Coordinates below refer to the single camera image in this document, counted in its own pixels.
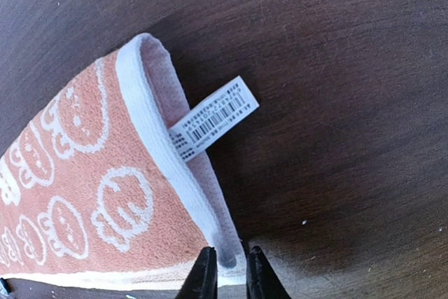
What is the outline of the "white towel barcode label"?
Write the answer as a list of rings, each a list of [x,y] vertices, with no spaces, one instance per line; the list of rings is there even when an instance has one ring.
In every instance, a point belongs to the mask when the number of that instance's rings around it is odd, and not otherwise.
[[[258,107],[256,98],[238,76],[201,101],[169,129],[169,135],[182,160],[188,162]]]

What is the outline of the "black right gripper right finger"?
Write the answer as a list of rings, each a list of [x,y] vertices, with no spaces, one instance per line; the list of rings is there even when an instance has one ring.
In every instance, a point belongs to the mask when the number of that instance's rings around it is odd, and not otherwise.
[[[250,299],[291,299],[259,246],[247,258],[246,297]]]

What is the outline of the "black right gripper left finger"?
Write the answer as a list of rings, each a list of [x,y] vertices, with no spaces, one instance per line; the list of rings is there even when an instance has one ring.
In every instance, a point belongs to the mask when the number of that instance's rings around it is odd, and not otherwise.
[[[217,299],[218,267],[216,250],[204,247],[175,299]]]

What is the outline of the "orange bunny pattern towel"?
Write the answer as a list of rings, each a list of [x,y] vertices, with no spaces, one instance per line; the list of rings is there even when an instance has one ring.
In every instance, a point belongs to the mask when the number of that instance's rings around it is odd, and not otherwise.
[[[140,34],[72,79],[1,156],[1,276],[176,290],[199,252],[218,285],[246,258],[209,158],[169,129],[189,112],[171,57]]]

